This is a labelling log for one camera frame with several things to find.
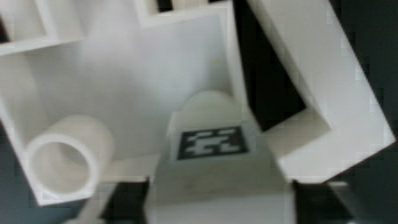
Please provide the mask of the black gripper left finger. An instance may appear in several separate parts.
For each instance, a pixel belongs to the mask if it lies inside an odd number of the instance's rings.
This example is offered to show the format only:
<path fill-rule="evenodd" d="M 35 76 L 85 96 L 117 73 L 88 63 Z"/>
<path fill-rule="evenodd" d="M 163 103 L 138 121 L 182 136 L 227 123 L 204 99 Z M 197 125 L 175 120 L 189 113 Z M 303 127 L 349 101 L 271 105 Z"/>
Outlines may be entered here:
<path fill-rule="evenodd" d="M 102 183 L 83 205 L 76 224 L 147 224 L 143 216 L 147 189 L 147 180 Z"/>

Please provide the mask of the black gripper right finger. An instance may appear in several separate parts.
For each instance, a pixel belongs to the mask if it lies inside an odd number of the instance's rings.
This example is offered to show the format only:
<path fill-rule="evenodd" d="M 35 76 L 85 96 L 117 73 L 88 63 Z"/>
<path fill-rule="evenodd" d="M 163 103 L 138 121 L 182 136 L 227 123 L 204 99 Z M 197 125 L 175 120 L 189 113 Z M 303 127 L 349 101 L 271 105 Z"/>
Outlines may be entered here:
<path fill-rule="evenodd" d="M 348 183 L 293 181 L 296 224 L 360 224 Z"/>

